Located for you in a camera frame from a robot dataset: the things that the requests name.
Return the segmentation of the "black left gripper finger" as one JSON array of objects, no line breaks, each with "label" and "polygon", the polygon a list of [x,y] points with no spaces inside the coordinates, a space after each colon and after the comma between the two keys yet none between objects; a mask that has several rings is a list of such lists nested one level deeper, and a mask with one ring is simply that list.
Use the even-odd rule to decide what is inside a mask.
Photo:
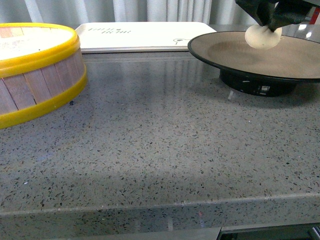
[{"label": "black left gripper finger", "polygon": [[274,0],[235,0],[235,3],[260,26],[266,26],[270,23],[275,10]]}]

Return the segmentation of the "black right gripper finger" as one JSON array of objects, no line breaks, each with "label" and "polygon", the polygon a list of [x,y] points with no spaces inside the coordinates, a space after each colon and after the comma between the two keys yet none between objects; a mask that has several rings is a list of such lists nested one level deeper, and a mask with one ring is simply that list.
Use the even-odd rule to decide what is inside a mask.
[{"label": "black right gripper finger", "polygon": [[307,17],[317,0],[279,0],[272,14],[268,28],[274,32],[288,25],[298,25]]}]

